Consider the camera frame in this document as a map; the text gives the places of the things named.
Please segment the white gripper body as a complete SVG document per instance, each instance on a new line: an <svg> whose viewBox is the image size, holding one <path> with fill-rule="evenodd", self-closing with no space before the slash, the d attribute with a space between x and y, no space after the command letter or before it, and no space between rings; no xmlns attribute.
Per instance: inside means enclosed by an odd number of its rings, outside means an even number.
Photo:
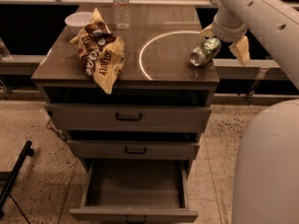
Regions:
<svg viewBox="0 0 299 224"><path fill-rule="evenodd" d="M223 42L233 43L247 31L247 26L225 5L220 4L211 31Z"/></svg>

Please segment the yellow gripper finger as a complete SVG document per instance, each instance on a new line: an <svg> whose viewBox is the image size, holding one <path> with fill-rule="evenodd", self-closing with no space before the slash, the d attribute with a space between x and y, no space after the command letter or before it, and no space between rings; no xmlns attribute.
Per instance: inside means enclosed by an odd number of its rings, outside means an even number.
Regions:
<svg viewBox="0 0 299 224"><path fill-rule="evenodd" d="M249 41L245 35L233 42L229 49L242 65L249 61Z"/></svg>
<svg viewBox="0 0 299 224"><path fill-rule="evenodd" d="M211 37L214 37L215 34L213 33L212 31L212 25L209 24L207 27L205 27L199 34L201 37L208 37L208 38L211 38Z"/></svg>

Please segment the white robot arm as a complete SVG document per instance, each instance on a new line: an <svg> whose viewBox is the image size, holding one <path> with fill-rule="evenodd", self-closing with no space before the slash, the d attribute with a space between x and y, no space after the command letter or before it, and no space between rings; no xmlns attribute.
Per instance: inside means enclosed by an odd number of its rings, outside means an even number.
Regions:
<svg viewBox="0 0 299 224"><path fill-rule="evenodd" d="M299 88L299 12L281 0L219 0L211 31L246 26ZM232 224L299 224L299 100L271 105L245 129L235 163Z"/></svg>

